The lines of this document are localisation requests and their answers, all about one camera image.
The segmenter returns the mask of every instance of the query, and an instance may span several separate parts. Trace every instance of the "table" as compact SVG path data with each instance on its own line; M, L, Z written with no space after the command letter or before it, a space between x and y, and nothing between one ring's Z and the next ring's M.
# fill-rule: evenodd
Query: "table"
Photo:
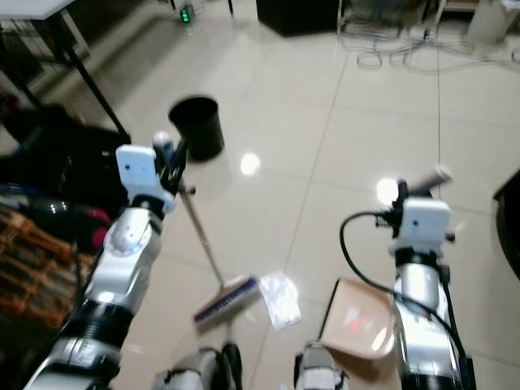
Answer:
M39 32L53 40L55 45L53 58L37 58L42 62L60 63L75 67L83 77L93 95L99 101L103 110L108 114L118 132L130 140L115 112L106 101L85 66L74 51L74 41L66 29L61 12L74 0L0 0L0 20L31 20L39 26ZM16 71L16 59L7 53L7 48L0 39L0 70L11 79L12 83L25 93L29 101L35 106L41 106L40 101L33 95L25 81Z

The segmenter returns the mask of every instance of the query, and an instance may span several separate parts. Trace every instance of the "black bag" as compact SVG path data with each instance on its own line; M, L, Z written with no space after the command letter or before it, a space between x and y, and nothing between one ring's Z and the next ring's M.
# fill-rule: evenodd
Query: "black bag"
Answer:
M60 106L22 109L3 124L20 146L0 157L0 182L101 207L112 218L127 204L115 158L127 137L79 123Z

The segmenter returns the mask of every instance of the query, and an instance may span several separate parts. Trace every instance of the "cable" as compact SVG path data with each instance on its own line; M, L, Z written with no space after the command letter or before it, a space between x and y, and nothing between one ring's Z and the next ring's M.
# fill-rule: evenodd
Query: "cable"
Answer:
M446 301L448 301L449 325L455 334L458 335L457 323L455 322L455 313L453 313L452 296L449 293L448 283L446 283L444 280L442 281L442 289L444 290L444 294L446 294Z
M352 258L349 255L349 251L347 250L347 246L345 244L345 228L347 224L354 219L365 217L365 216L373 216L373 217L379 217L381 213L377 213L374 211L362 211L353 215L350 215L340 227L340 245L341 245L341 251L343 252L344 258L349 264L352 271L366 284L369 284L370 286L377 288L378 290L390 294L394 297L394 299L397 299L399 301L407 301L409 303L412 303L421 309L423 309L425 312L427 312L431 317L435 318L446 330L446 332L449 334L450 338L452 339L453 343L455 344L455 347L457 348L457 351L459 353L459 356L461 358L466 358L466 351L464 350L464 347L462 346L461 339L456 331L454 331L434 310L430 309L428 306L422 304L421 302L415 301L413 298L410 298L404 294L401 294L400 292L395 291L393 288L385 287L381 284L377 284L371 279L368 279L366 276L364 276L356 267L356 265L353 263Z
M371 46L368 47L347 46L343 40L340 39L340 43L346 51L359 53L357 56L357 66L360 69L379 70L383 67L384 57L388 57L391 66L401 65L413 73L425 76L438 76L440 74L458 72L472 67L482 67L487 65L496 65L511 72L520 72L520 54L518 54L520 49L518 48L497 56L490 56L484 53L479 53L475 49L475 45L462 40L462 35L446 41L441 41L432 37L429 32L425 30L422 40L403 39L399 37L389 37L382 33L374 32L373 24L367 23L365 23L366 26L372 27L370 33L365 31L347 32L346 28L349 23L352 23L352 21L345 19L339 25L338 35L361 39L374 38ZM403 46L395 49L384 50L380 47L381 43L397 43L399 41L403 42ZM434 69L424 69L414 66L411 63L412 55L424 49L444 51L448 54L469 58L471 62Z

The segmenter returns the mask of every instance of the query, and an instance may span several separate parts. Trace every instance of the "black cable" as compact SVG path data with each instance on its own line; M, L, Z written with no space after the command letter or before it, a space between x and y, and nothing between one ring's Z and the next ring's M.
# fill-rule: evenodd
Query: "black cable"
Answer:
M401 294L400 292L397 292L393 290L392 288L385 287L381 284L377 284L371 279L368 279L366 276L364 276L356 267L356 265L353 263L352 258L349 255L349 251L347 250L347 246L345 244L345 227L347 224L354 219L365 217L365 216L373 216L373 217L379 217L381 213L377 213L374 211L362 211L356 214L350 215L340 227L340 245L341 245L341 251L343 252L344 258L349 264L352 271L366 284L369 284L370 286L377 288L378 290L390 294L394 297L394 299L397 299L399 301L407 301L413 305L416 305L420 307L422 310L424 310L426 313L428 313L431 317L435 318L437 322L439 322L443 328L446 330L446 332L451 337L453 343L455 344L455 347L457 348L457 351L459 353L459 357L466 358L466 351L464 350L464 347L462 346L461 339L457 332L455 332L434 310L430 309L428 306L422 304L421 302L415 301L414 299Z
M446 294L446 301L448 301L449 326L453 329L453 332L458 335L457 323L455 322L455 313L453 313L452 296L449 292L448 283L446 283L444 280L442 281L442 289L444 290L444 294Z

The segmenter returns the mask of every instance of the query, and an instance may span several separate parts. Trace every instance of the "white floor tile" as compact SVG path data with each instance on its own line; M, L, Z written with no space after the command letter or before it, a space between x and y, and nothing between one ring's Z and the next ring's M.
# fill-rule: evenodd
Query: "white floor tile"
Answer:
M341 253L340 225L355 212L382 208L374 193L321 184L310 187L287 265L302 297L326 303L338 278L357 278ZM393 285L395 275L394 260L388 255L391 237L392 231L377 229L370 217L353 222L345 232L347 249L359 269L388 285Z
M200 267L162 256L154 265L151 280L123 347L123 369L113 382L114 388L150 388L158 372L171 369L198 348L219 349L229 337L240 346L247 386L270 323L265 305L253 305L229 328L224 325L198 336L191 318L217 293L214 276Z
M222 48L222 40L229 45L233 44L234 38L219 32L217 26L201 24L200 28L197 26L193 29L189 26L177 26L179 31L172 33L173 37L179 40L174 46L175 49L170 50L160 63L145 75L149 80L140 84L140 88L130 98L124 100L123 108L140 118L155 109L157 105L165 101L168 102L167 104L172 104L187 94L243 93L245 86L244 91L236 91L219 88L219 85L203 84L217 66L221 59L219 56L225 58L225 52L216 50L214 46ZM202 67L201 63L206 63L207 67Z
M440 69L475 60L440 53ZM440 75L440 117L518 129L520 68L508 71L497 65L477 66Z
M383 178L422 178L438 164L437 132L436 118L336 107L314 178L370 191Z
M228 158L256 154L262 169L310 178L330 107L248 97L227 134Z
M330 105L346 57L335 34L279 40L249 93Z
M455 211L461 231L446 248L453 305L462 341L475 353L520 364L512 337L520 318L520 283L502 253L495 217Z
M440 162L454 181L442 188L448 204L492 212L495 192L520 167L520 132L491 124L440 121Z
M292 388L294 358L319 335L325 305L300 301L301 321L281 331L269 329L251 385L252 390Z
M344 45L360 47L358 41L345 39ZM384 45L381 49L394 50L408 45ZM403 65L392 66L388 64L388 56L383 57L383 66L380 69L367 70L358 65L358 55L356 51L349 55L336 99L337 106L437 116L439 104L436 75L423 76L414 74ZM369 64L374 61L372 58L369 60ZM367 60L361 57L359 61L363 64ZM435 70L437 52L431 49L420 50L409 61L411 66Z
M242 175L226 154L202 170L193 183L197 186L193 202L224 272L264 275L282 269L297 227L306 182L261 171ZM164 252L208 267L181 204L177 213L179 218L167 229Z
M473 360L478 388L518 388L519 366L509 366L480 356L473 356Z
M207 44L179 75L179 82L209 93L217 89L243 94L272 51L276 38L258 23L247 20L217 26Z
M302 320L282 331L269 330L258 369L253 379L253 390L265 388L293 388L294 358L308 341L316 340L326 312L325 305L306 301L301 303ZM396 367L392 359L370 363L356 359L338 359L350 376L353 390L397 390Z

